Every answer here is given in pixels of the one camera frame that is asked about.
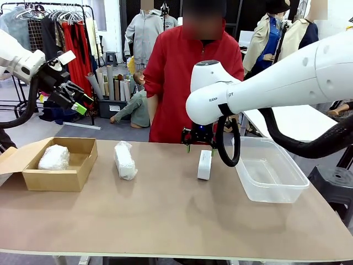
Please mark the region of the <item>person right forearm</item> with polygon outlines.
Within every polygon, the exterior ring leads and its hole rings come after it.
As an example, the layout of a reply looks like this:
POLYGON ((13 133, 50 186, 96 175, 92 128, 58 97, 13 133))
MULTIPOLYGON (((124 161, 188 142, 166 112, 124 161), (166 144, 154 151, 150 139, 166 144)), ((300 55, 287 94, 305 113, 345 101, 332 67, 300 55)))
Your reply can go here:
POLYGON ((153 120, 154 120, 154 117, 155 117, 155 114, 156 114, 156 111, 158 108, 158 102, 159 102, 159 98, 156 94, 147 98, 147 106, 148 106, 150 125, 153 124, 153 120))

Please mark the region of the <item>mannequin beige jacket blue shirt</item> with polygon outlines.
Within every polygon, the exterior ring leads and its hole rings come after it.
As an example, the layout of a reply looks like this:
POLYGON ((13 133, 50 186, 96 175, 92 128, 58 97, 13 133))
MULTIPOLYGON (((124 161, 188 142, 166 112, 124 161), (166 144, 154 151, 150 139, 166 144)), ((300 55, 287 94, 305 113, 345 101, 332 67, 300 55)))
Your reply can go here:
POLYGON ((265 0, 265 15, 260 19, 243 59, 244 79, 269 68, 282 35, 282 20, 290 9, 290 0, 265 0))

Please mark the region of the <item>mannequin in grey hoodie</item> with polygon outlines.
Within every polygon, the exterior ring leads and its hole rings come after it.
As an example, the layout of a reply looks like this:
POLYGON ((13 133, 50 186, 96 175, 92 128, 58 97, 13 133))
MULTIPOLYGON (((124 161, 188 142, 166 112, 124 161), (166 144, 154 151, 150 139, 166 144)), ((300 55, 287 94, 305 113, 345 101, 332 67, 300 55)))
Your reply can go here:
POLYGON ((154 9, 154 0, 141 0, 140 12, 125 31, 124 56, 134 57, 138 68, 148 64, 154 44, 163 32, 161 11, 154 9))

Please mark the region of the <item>cream paper roll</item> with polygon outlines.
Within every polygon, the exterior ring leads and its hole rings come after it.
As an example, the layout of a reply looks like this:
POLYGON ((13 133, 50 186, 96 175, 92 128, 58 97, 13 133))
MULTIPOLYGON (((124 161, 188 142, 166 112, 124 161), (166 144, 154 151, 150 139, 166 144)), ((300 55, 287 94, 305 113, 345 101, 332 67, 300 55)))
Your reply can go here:
POLYGON ((103 69, 102 68, 97 68, 96 69, 96 75, 97 75, 97 80, 98 80, 98 85, 101 90, 101 93, 103 96, 106 95, 105 93, 105 88, 104 88, 104 74, 103 74, 103 69))

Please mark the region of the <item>white rectangular panel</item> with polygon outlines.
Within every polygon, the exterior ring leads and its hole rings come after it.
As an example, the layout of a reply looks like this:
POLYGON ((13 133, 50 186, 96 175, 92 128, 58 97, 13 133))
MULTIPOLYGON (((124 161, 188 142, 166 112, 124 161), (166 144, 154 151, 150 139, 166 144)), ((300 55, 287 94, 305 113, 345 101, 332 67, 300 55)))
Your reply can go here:
POLYGON ((239 41, 238 41, 239 46, 240 47, 249 47, 253 34, 254 34, 253 31, 241 30, 240 36, 239 36, 239 41))

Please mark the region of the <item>black tripod stand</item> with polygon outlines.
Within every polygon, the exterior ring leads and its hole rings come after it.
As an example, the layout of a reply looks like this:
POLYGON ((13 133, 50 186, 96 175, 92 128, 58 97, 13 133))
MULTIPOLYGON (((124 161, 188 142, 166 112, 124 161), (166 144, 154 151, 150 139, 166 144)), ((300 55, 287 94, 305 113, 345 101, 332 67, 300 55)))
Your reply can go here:
POLYGON ((278 59, 279 59, 279 56, 280 56, 280 52, 281 52, 281 47, 282 47, 282 44, 283 44, 283 41, 284 41, 284 37, 285 37, 285 34, 286 34, 286 32, 287 32, 289 27, 290 27, 290 21, 284 20, 282 22, 281 37, 280 37, 280 40, 279 40, 279 43, 278 43, 278 46, 277 46, 274 63, 278 62, 278 59))

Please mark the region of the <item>slanted grey paper roll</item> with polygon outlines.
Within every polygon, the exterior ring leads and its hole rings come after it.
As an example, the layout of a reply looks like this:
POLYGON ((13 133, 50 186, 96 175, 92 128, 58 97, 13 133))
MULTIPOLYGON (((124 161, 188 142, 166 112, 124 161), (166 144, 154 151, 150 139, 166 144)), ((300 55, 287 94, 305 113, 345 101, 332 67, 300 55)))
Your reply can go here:
POLYGON ((92 88, 93 88, 93 90, 94 90, 94 92, 95 92, 97 98, 98 98, 99 100, 103 100, 104 97, 103 97, 102 91, 101 91, 101 89, 100 89, 100 87, 99 87, 99 83, 98 83, 98 81, 97 81, 97 79, 96 79, 94 73, 92 73, 92 72, 88 73, 88 75, 86 76, 86 79, 87 79, 87 80, 89 81, 89 83, 91 84, 91 86, 92 86, 92 88))

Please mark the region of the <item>narrow bubble-wrapped clock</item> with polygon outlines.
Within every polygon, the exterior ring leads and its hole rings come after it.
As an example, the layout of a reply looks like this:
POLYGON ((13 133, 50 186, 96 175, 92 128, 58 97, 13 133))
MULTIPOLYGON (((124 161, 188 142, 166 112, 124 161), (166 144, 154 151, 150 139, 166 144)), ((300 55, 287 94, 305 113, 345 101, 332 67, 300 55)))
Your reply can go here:
POLYGON ((126 141, 119 141, 114 147, 114 159, 119 177, 131 181, 137 174, 135 162, 132 159, 130 149, 132 145, 126 141))

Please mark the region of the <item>wide bubble-wrapped clock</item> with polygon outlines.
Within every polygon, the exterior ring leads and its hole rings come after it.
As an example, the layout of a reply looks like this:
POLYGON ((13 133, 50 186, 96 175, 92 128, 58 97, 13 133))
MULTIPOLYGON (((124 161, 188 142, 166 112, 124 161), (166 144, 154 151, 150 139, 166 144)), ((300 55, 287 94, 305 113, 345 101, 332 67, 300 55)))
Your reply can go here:
POLYGON ((38 163, 39 170, 64 171, 69 166, 69 150, 61 145, 49 146, 38 163))

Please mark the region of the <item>unwrapped white clock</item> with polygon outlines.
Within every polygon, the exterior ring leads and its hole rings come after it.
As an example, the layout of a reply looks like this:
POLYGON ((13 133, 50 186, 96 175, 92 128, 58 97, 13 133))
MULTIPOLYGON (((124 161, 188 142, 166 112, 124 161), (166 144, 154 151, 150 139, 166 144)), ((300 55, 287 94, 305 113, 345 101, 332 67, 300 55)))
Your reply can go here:
POLYGON ((202 150, 200 153, 197 178, 208 181, 211 174, 212 151, 202 150))

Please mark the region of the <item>tall grey paper roll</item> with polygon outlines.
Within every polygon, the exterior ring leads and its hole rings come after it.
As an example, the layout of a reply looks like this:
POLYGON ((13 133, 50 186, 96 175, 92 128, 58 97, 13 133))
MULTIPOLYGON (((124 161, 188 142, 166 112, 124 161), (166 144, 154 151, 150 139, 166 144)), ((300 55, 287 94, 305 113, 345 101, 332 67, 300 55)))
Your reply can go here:
POLYGON ((112 65, 107 65, 107 77, 108 77, 108 88, 109 88, 109 100, 114 100, 114 78, 113 78, 113 67, 112 65))

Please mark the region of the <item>red hanging dress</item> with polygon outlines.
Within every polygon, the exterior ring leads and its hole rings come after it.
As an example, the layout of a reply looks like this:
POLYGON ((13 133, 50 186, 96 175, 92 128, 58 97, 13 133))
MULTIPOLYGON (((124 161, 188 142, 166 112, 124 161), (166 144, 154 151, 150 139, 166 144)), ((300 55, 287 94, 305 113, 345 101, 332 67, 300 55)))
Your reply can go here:
POLYGON ((92 86, 86 78, 91 73, 92 67, 84 25, 63 22, 61 27, 66 51, 72 51, 76 57, 68 64, 71 81, 80 86, 87 96, 92 97, 92 86))

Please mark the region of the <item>black clothes rack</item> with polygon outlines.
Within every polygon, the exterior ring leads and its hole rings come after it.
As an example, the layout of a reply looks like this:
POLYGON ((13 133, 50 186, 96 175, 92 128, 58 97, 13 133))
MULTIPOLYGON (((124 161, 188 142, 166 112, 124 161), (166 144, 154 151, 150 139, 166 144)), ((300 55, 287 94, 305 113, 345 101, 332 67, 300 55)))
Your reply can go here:
MULTIPOLYGON (((88 15, 83 6, 82 5, 78 5, 75 4, 74 10, 53 10, 52 12, 49 10, 45 10, 44 9, 44 3, 42 2, 34 2, 34 3, 15 3, 15 7, 16 6, 21 6, 23 7, 25 10, 22 11, 20 14, 17 15, 17 18, 20 19, 25 19, 25 20, 30 20, 30 19, 35 19, 35 20, 39 20, 41 22, 42 18, 44 18, 45 16, 49 16, 50 18, 52 18, 53 20, 56 20, 60 23, 60 25, 63 22, 67 22, 68 24, 74 24, 74 23, 82 23, 84 25, 84 31, 85 31, 85 35, 87 38, 87 44, 88 44, 88 49, 89 49, 89 54, 90 54, 90 58, 91 58, 91 67, 92 67, 92 73, 94 72, 94 70, 96 69, 96 63, 95 63, 95 58, 91 53, 91 49, 90 49, 90 44, 89 44, 89 39, 88 39, 88 33, 87 33, 87 29, 86 29, 86 24, 85 24, 85 20, 89 17, 92 17, 94 19, 94 17, 92 15, 88 15)), ((59 51, 57 53, 57 56, 64 53, 63 51, 59 51)), ((9 72, 4 72, 4 74, 2 74, 0 76, 0 79, 5 76, 6 74, 10 74, 9 72)), ((37 100, 34 99, 34 90, 31 89, 31 86, 29 85, 29 95, 28 95, 28 100, 25 106, 25 109, 22 110, 22 112, 20 114, 18 114, 16 116, 16 119, 11 120, 11 121, 0 121, 0 129, 9 129, 9 128, 14 128, 17 127, 19 125, 22 125, 24 123, 26 123, 34 114, 36 108, 37 108, 37 101, 39 99, 39 95, 40 94, 45 94, 43 92, 39 92, 38 93, 38 97, 37 100)), ((87 112, 91 111, 93 108, 94 103, 87 108, 87 112)))

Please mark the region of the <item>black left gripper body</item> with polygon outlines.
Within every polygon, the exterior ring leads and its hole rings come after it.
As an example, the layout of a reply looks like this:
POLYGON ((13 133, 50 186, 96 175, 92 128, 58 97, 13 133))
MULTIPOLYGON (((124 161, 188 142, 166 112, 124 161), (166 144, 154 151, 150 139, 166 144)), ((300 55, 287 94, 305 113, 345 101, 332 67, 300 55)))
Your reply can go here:
POLYGON ((69 79, 69 72, 65 68, 56 70, 49 64, 43 66, 38 72, 38 89, 47 94, 52 93, 62 83, 69 79))

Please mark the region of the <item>grey storage bin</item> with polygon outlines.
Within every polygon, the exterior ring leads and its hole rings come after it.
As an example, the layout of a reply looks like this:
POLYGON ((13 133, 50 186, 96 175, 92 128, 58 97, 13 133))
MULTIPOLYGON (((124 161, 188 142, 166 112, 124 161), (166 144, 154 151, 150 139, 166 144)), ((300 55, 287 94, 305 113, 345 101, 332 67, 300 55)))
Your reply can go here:
POLYGON ((126 107, 126 101, 98 100, 99 114, 101 118, 110 119, 113 115, 126 107))

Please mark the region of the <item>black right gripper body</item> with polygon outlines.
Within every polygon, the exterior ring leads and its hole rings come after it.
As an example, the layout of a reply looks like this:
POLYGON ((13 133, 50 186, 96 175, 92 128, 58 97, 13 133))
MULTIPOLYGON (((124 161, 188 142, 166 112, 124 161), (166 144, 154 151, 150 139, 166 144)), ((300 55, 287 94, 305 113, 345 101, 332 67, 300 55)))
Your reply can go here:
POLYGON ((191 128, 191 143, 215 143, 215 133, 213 131, 213 124, 199 125, 192 124, 191 128))

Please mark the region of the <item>brown cardboard box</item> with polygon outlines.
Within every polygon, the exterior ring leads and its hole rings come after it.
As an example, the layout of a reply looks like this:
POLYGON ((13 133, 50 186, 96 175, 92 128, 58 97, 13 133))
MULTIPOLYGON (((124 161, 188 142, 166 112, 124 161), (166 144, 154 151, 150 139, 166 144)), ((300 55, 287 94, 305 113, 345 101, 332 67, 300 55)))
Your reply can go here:
POLYGON ((50 137, 0 155, 0 175, 21 173, 30 191, 80 192, 98 157, 95 138, 50 137), (39 162, 53 145, 68 148, 66 170, 41 170, 39 162))

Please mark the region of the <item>white metal bar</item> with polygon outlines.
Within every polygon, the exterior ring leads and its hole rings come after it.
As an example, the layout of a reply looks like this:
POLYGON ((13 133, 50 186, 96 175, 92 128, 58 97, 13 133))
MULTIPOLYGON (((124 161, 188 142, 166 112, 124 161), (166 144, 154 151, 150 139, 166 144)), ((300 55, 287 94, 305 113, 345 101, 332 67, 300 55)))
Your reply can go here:
POLYGON ((95 126, 95 125, 86 125, 86 124, 70 123, 70 122, 63 122, 63 125, 73 126, 73 127, 77 127, 77 128, 92 129, 92 130, 101 130, 100 126, 95 126))

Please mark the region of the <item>light blue fleece jacket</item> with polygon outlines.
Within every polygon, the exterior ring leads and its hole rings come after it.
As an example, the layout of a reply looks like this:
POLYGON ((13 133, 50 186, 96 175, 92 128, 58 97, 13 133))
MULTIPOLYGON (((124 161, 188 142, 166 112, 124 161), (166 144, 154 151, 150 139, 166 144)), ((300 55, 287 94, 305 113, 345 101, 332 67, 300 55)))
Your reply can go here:
POLYGON ((23 48, 30 50, 28 21, 17 18, 24 10, 23 7, 16 6, 10 12, 0 15, 0 29, 14 37, 23 48))

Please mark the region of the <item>small grey stool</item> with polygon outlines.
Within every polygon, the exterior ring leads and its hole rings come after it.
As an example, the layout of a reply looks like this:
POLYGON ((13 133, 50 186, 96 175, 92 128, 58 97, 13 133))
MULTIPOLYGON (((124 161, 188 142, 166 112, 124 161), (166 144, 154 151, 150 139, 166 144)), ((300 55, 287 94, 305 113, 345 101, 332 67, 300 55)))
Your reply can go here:
POLYGON ((113 67, 117 66, 117 57, 115 52, 107 51, 105 53, 105 65, 113 67))

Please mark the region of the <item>black hanging garment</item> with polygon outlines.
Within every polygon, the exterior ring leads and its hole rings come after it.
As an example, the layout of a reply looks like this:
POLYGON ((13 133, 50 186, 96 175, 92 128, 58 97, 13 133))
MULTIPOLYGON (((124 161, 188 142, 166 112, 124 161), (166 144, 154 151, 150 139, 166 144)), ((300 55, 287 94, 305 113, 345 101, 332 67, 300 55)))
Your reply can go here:
POLYGON ((43 52, 47 60, 54 59, 59 51, 65 51, 65 38, 60 23, 48 15, 41 20, 43 52))

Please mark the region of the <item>black plastic stool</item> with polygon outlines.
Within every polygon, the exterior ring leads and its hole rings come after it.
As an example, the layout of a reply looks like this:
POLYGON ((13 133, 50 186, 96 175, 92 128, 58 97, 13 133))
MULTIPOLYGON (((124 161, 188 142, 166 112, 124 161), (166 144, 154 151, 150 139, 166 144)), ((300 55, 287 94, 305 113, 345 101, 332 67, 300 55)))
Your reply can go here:
POLYGON ((348 227, 353 218, 353 172, 318 165, 308 179, 348 227))

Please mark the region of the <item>white table frame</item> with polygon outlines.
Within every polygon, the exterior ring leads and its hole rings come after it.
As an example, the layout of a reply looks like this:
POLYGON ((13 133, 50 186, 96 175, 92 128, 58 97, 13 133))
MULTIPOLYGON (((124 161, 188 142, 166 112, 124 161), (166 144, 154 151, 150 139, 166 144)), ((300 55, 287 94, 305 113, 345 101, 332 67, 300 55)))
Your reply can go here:
MULTIPOLYGON (((68 265, 65 256, 52 256, 55 261, 55 265, 68 265)), ((78 262, 78 265, 89 265, 90 257, 89 256, 81 256, 78 262)))

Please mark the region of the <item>clear plastic container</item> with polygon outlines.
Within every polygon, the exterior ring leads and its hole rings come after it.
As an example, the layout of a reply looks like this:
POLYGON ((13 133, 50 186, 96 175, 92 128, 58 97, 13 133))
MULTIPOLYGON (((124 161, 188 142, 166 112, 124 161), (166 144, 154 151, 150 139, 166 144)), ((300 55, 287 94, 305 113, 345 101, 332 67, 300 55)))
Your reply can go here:
POLYGON ((287 151, 272 139, 241 137, 236 170, 246 195, 261 203, 292 204, 309 180, 287 151))

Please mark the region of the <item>lying bare mannequin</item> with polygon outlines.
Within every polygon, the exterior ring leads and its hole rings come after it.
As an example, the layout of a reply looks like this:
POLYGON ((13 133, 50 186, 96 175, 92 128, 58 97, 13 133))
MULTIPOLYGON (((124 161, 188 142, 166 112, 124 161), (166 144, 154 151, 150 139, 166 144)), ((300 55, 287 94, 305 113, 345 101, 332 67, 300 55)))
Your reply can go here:
POLYGON ((341 103, 337 108, 328 111, 329 115, 339 116, 341 113, 353 110, 353 102, 341 103))

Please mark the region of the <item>white table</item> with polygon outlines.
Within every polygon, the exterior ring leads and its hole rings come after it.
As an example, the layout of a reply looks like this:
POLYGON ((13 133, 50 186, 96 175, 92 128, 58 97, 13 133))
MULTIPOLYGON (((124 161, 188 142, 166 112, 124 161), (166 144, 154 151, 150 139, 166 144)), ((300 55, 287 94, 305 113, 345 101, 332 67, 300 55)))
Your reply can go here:
MULTIPOLYGON (((336 121, 310 105, 277 107, 272 111, 280 132, 298 141, 313 141, 336 125, 336 121)), ((240 122, 242 136, 247 126, 252 124, 262 137, 270 137, 265 119, 257 109, 243 112, 240 122)))

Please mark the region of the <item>person in red jacket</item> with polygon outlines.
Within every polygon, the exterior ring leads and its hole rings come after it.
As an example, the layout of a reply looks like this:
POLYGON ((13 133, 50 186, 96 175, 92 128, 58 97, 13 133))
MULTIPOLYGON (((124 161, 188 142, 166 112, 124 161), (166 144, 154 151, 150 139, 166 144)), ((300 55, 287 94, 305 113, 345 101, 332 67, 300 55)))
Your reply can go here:
POLYGON ((147 98, 159 98, 150 142, 179 144, 183 128, 191 127, 185 104, 196 63, 217 60, 243 80, 240 47, 224 29, 226 11, 227 0, 183 0, 182 25, 158 35, 143 72, 147 98))

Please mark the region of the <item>mannequin beige jacket navy shirt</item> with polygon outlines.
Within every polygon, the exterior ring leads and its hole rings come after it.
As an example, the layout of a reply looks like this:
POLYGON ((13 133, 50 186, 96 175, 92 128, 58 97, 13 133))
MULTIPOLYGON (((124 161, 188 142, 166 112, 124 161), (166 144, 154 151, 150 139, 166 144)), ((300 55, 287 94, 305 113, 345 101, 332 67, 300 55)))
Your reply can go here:
POLYGON ((319 40, 318 27, 315 20, 322 14, 321 0, 311 0, 308 14, 297 19, 287 30, 282 43, 279 61, 297 50, 306 47, 319 40))

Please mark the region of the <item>clothes pile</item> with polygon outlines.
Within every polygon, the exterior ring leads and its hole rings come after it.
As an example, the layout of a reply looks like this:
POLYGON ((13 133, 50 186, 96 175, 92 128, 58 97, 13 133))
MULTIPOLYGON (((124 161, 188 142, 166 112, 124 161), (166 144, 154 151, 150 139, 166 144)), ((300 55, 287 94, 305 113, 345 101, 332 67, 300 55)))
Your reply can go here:
POLYGON ((72 109, 61 108, 58 104, 51 100, 43 102, 43 109, 39 118, 43 121, 52 122, 62 125, 63 122, 76 122, 84 118, 84 115, 79 114, 72 109))

